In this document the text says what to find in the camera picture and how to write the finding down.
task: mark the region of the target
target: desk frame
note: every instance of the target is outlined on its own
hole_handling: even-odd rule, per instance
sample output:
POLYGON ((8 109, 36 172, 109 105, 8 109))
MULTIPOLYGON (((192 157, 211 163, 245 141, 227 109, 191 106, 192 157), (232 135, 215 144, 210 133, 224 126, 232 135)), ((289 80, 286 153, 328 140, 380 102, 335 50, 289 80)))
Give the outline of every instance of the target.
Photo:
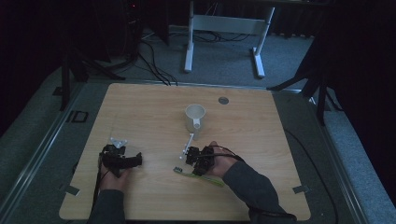
POLYGON ((192 54, 194 51, 193 32, 194 30, 215 31, 223 33, 237 33, 246 35, 259 35, 260 40, 257 48, 253 48, 253 58, 256 64, 257 75, 265 77, 262 66, 262 46, 271 24, 275 8, 270 7, 270 12, 266 15, 265 20, 252 20, 232 17, 194 15, 194 1, 190 1, 190 19, 189 19, 189 44, 187 46, 186 62, 184 70, 189 73, 192 70, 192 54))

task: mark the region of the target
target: person's left hand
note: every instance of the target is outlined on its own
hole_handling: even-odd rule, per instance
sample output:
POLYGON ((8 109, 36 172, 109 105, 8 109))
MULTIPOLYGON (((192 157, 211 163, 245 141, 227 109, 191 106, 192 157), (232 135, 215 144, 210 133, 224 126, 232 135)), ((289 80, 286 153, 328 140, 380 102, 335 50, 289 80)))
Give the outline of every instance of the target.
POLYGON ((132 168, 126 169, 121 173, 120 178, 118 178, 111 171, 108 171, 108 169, 102 164, 102 181, 100 183, 100 190, 117 189, 125 193, 128 185, 128 176, 131 172, 132 168))

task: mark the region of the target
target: gray sleeve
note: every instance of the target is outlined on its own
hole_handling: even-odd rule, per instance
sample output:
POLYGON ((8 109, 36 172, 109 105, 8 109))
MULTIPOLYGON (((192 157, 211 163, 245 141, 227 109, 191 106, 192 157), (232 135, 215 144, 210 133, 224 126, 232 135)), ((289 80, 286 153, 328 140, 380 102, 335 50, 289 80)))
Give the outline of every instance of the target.
POLYGON ((123 193, 116 189, 105 189, 99 193, 90 214, 89 224, 124 224, 123 193))
MULTIPOLYGON (((236 162, 224 175, 223 181, 246 204, 271 213, 285 213, 268 177, 260 175, 246 163, 236 162)), ((268 217, 252 209, 249 216, 251 223, 294 223, 290 218, 268 217)))

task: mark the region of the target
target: gray carpet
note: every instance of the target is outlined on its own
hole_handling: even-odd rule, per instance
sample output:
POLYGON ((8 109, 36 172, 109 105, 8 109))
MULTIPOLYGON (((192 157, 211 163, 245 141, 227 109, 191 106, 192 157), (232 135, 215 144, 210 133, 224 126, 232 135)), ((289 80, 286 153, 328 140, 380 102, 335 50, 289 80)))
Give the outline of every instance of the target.
MULTIPOLYGON (((171 37, 170 46, 166 46, 155 36, 145 38, 145 40, 155 50, 157 66, 173 75, 179 85, 221 85, 243 88, 265 88, 293 77, 312 43, 312 39, 302 37, 285 39, 282 36, 268 36, 262 52, 266 78, 259 79, 255 75, 255 67, 249 51, 257 44, 257 36, 249 36, 237 42, 196 41, 192 72, 189 74, 183 72, 186 36, 171 37)), ((148 45, 142 44, 140 52, 149 61, 152 59, 148 45)), ((126 77, 125 82, 159 83, 155 76, 145 69, 147 69, 146 65, 139 59, 134 66, 115 72, 126 77)), ((61 220, 58 216, 64 198, 64 186, 67 186, 71 180, 73 165, 79 159, 95 115, 106 93, 106 87, 111 82, 113 80, 91 71, 89 82, 81 87, 78 98, 70 105, 71 110, 89 112, 87 122, 62 122, 60 131, 51 142, 48 151, 45 152, 45 159, 41 166, 36 173, 30 174, 33 180, 21 197, 21 201, 16 203, 17 206, 8 219, 9 223, 66 223, 66 220, 61 220)), ((0 140, 2 155, 0 199, 2 201, 7 197, 12 186, 17 183, 20 172, 33 157, 35 150, 41 147, 40 141, 46 137, 52 122, 59 117, 68 116, 58 111, 59 96, 51 95, 55 87, 59 85, 60 71, 58 70, 43 83, 42 88, 0 140)), ((290 89, 299 90, 303 85, 304 80, 291 86, 290 89)), ((335 211, 339 217, 338 223, 355 223, 332 168, 329 149, 321 134, 323 130, 318 126, 312 113, 311 106, 313 105, 294 91, 276 93, 275 99, 282 124, 299 139, 296 140, 287 134, 290 150, 302 182, 312 189, 306 193, 312 217, 305 223, 335 223, 335 211), (320 181, 308 155, 318 167, 324 183, 320 181), (324 186, 329 189, 336 204, 335 211, 324 186)))

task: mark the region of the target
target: human arm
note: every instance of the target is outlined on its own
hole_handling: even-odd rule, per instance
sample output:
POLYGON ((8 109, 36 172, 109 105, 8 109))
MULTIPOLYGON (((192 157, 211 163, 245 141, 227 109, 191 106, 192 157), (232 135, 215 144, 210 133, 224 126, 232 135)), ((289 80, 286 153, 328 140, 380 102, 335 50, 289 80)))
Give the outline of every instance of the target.
POLYGON ((132 169, 127 169, 117 178, 102 165, 100 193, 91 211, 89 224, 125 223, 123 197, 131 171, 132 169))
MULTIPOLYGON (((212 142, 215 153, 230 152, 212 142)), ((208 175, 221 177, 235 195, 252 207, 249 209, 251 223, 294 223, 291 218, 270 217, 263 215, 261 211, 271 212, 272 215, 286 214, 279 205, 278 197, 271 181, 264 175, 257 173, 243 161, 233 157, 215 157, 215 165, 207 172, 208 175)))

